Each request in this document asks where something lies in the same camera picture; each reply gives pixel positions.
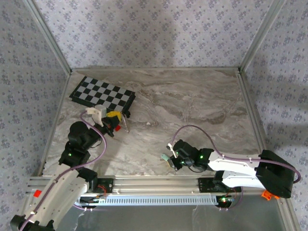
wire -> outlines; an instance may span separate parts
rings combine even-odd
[[[229,209],[235,208],[236,206],[238,206],[238,205],[241,204],[241,202],[242,202],[242,200],[243,200],[243,196],[244,196],[244,189],[243,189],[243,187],[241,187],[241,197],[240,197],[240,199],[238,200],[238,202],[237,202],[234,206],[232,206],[232,207],[229,207],[229,208],[222,208],[222,207],[219,207],[219,209],[228,211]]]
[[[101,186],[101,185],[98,185],[97,187],[103,189],[104,190],[104,195],[103,196],[106,196],[106,194],[107,194],[106,188],[104,186]]]
[[[99,144],[95,145],[94,147],[90,147],[90,148],[96,148],[96,147],[100,146],[102,144],[102,139],[101,138],[100,138],[100,141],[101,142]]]
[[[234,199],[235,199],[237,197],[237,192],[236,192],[235,188],[232,188],[232,189],[235,192],[235,197],[234,197]]]
[[[87,162],[87,163],[84,163],[84,164],[81,164],[81,165],[77,165],[77,166],[74,166],[74,167],[71,167],[67,170],[65,170],[64,172],[62,172],[61,174],[58,175],[58,177],[52,182],[52,184],[50,185],[50,187],[47,189],[46,193],[43,195],[42,199],[38,202],[38,205],[35,207],[35,209],[33,210],[34,214],[37,213],[38,209],[40,208],[40,206],[42,205],[42,203],[44,202],[44,200],[46,199],[46,197],[48,196],[48,194],[50,193],[50,191],[52,190],[52,188],[54,187],[54,185],[58,182],[58,180],[63,176],[65,175],[67,172],[69,171],[72,171],[72,170],[75,170],[75,169],[78,169],[78,168],[81,168],[81,167],[84,167],[86,165],[89,165],[89,164],[92,164],[94,163],[95,161],[99,160],[103,155],[104,153],[106,152],[106,148],[107,148],[107,141],[106,141],[106,138],[105,136],[96,128],[94,127],[93,125],[91,125],[90,123],[88,123],[87,121],[84,120],[84,118],[82,117],[84,114],[86,113],[86,111],[84,111],[83,113],[80,114],[80,119],[82,122],[84,122],[86,125],[90,126],[94,131],[96,131],[100,137],[102,138],[102,141],[104,142],[104,150],[102,151],[102,153],[96,157],[95,159]],[[26,227],[27,223],[31,220],[31,218],[33,217],[33,214],[31,214],[23,223],[23,225],[21,226],[21,228],[19,229],[19,231],[23,231],[24,228]]]
[[[83,208],[83,207],[79,207],[75,204],[73,205],[73,207],[80,209],[80,210],[83,210],[83,211],[91,211],[91,209],[87,210],[87,207]],[[97,209],[97,208],[93,208],[92,210],[93,211],[107,211],[107,209]]]
[[[191,166],[190,166],[190,167],[188,167],[188,169],[189,169],[190,171],[192,171],[192,172],[195,172],[195,173],[201,173],[201,172],[204,172],[204,171],[205,171],[205,170],[204,170],[204,171],[199,171],[199,172],[194,171],[194,170],[192,170],[192,169],[191,169]]]
[[[292,167],[292,166],[289,166],[287,164],[284,164],[284,163],[280,163],[280,162],[277,162],[277,161],[273,161],[273,160],[262,160],[262,159],[244,159],[244,158],[232,158],[232,157],[227,157],[225,155],[223,155],[220,151],[218,151],[216,145],[214,144],[214,141],[212,140],[212,138],[210,137],[210,135],[204,131],[202,128],[196,126],[196,125],[191,125],[191,124],[188,124],[188,125],[185,125],[181,128],[179,128],[176,133],[174,134],[173,138],[172,138],[172,141],[171,141],[171,145],[173,144],[174,140],[175,140],[175,137],[177,136],[177,134],[183,129],[183,128],[186,128],[186,127],[193,127],[193,128],[197,128],[199,129],[200,131],[202,131],[208,138],[209,140],[211,141],[215,151],[218,153],[218,155],[224,159],[227,159],[227,160],[233,160],[233,161],[242,161],[242,162],[247,162],[247,163],[250,163],[250,162],[253,162],[253,161],[256,161],[256,162],[262,162],[262,163],[268,163],[268,164],[273,164],[273,165],[279,165],[279,166],[282,166],[282,167],[285,167],[289,170],[292,170],[293,172],[295,172],[297,174],[297,179],[294,180],[294,184],[295,183],[298,183],[301,179],[301,174],[299,173],[299,171]]]

black and white checkered board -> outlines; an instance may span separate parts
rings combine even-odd
[[[126,113],[130,108],[135,93],[85,76],[70,95],[72,101],[87,107],[101,104],[110,111]]]

red clip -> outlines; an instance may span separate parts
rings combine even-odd
[[[121,129],[120,125],[116,126],[115,131],[119,131]]]
[[[34,197],[39,197],[41,190],[36,190],[35,193],[33,194]]]

marble tabletop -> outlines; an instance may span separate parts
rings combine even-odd
[[[193,173],[187,168],[175,172],[161,159],[162,153],[171,155],[167,143],[178,128],[187,124],[202,127],[222,152],[257,153],[253,128],[233,70],[88,70],[73,72],[70,77],[43,175],[55,171],[69,128],[86,109],[69,99],[84,76],[136,92],[128,119],[130,133],[121,129],[113,138],[106,136],[105,155],[88,166],[99,176],[212,174]],[[182,130],[178,139],[196,148],[212,148],[207,137],[195,128]],[[90,160],[102,150],[103,145],[90,149]]]

patterned wallpaper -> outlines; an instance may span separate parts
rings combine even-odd
[[[71,68],[239,66],[272,0],[35,0]]]
[[[308,3],[288,0],[247,71],[267,145],[302,174],[292,202],[308,231]]]
[[[22,0],[0,1],[0,230],[39,166],[66,74]]]

